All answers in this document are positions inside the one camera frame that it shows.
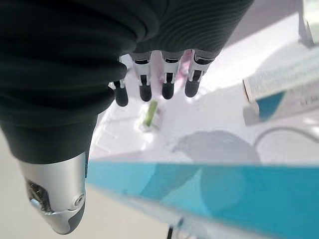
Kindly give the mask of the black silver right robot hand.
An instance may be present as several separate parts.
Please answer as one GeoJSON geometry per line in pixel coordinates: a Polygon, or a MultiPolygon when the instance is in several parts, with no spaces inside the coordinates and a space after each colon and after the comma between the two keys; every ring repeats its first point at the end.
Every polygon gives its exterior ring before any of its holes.
{"type": "Polygon", "coordinates": [[[250,0],[3,0],[0,3],[0,127],[18,159],[30,203],[67,235],[85,209],[88,156],[98,114],[128,103],[130,55],[149,101],[151,54],[164,61],[162,95],[174,94],[179,61],[196,95],[209,65],[250,0]]]}

